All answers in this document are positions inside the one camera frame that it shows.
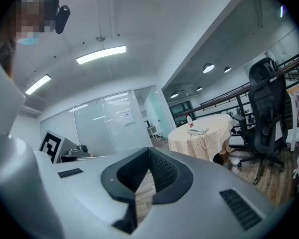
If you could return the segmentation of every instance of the person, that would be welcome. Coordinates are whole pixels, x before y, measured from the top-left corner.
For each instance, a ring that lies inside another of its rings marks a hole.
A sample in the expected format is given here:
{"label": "person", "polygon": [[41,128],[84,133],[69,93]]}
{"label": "person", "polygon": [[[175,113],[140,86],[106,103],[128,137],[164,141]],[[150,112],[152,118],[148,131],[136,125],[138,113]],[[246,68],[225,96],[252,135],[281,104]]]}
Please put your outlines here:
{"label": "person", "polygon": [[0,64],[12,78],[17,43],[38,43],[40,32],[55,27],[58,0],[15,0],[0,23]]}

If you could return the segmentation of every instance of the face mask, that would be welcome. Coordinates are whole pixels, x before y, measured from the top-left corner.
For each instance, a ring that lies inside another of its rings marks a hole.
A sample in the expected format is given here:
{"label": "face mask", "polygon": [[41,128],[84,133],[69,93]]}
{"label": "face mask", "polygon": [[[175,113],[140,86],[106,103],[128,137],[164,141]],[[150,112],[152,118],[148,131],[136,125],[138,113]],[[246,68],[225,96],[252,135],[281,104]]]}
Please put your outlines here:
{"label": "face mask", "polygon": [[32,38],[23,38],[19,41],[22,45],[32,45],[32,44],[38,44],[39,43],[39,33],[33,33]]}

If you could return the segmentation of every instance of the chair armrest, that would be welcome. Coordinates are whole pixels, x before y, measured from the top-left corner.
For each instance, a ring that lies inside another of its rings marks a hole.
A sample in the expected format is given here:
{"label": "chair armrest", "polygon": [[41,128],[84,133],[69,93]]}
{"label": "chair armrest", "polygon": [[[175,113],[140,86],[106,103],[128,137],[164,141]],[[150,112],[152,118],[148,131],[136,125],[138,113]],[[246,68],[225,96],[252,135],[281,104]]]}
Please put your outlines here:
{"label": "chair armrest", "polygon": [[239,114],[234,115],[233,119],[236,120],[236,121],[238,121],[238,122],[244,122],[244,121],[246,121],[246,118],[244,116],[239,115]]}

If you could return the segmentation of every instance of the paper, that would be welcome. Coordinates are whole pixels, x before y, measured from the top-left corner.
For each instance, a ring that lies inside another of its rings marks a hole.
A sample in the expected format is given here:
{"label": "paper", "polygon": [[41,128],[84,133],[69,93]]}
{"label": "paper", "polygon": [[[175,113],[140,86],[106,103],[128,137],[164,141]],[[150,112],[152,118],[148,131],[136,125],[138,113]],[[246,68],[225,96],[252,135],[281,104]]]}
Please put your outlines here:
{"label": "paper", "polygon": [[283,137],[283,133],[281,131],[280,123],[281,123],[280,121],[278,121],[276,123],[276,139],[275,139],[275,141],[277,141],[278,139],[280,139],[281,137]]}
{"label": "paper", "polygon": [[132,114],[131,109],[126,109],[122,111],[122,119],[125,126],[135,123],[134,115]]}

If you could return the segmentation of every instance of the glass wall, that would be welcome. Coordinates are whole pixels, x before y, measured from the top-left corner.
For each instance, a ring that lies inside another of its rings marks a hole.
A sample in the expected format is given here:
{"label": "glass wall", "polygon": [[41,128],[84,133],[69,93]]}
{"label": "glass wall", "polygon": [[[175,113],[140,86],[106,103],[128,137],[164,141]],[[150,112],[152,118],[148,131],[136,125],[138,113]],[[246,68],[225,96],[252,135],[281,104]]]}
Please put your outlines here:
{"label": "glass wall", "polygon": [[[167,114],[161,108],[155,87],[149,98],[158,122],[167,137],[171,131]],[[99,98],[62,113],[40,123],[41,138],[47,130],[68,138],[75,144],[84,144],[94,156],[122,153],[137,147],[149,147],[151,141],[133,91],[126,91]]]}
{"label": "glass wall", "polygon": [[102,98],[102,103],[106,116],[105,123],[109,127],[117,153],[150,146],[132,91]]}
{"label": "glass wall", "polygon": [[81,144],[95,157],[115,154],[103,113],[101,99],[91,101],[75,110],[75,122]]}
{"label": "glass wall", "polygon": [[80,142],[75,129],[73,112],[74,109],[70,109],[56,116],[53,116],[54,130],[56,134],[66,137],[76,145],[79,145]]}
{"label": "glass wall", "polygon": [[50,118],[40,122],[41,140],[43,140],[43,138],[48,130],[54,132],[53,117],[50,117]]}
{"label": "glass wall", "polygon": [[173,129],[155,87],[151,88],[148,98],[157,117],[158,128],[156,130],[161,132],[162,135],[167,138]]}

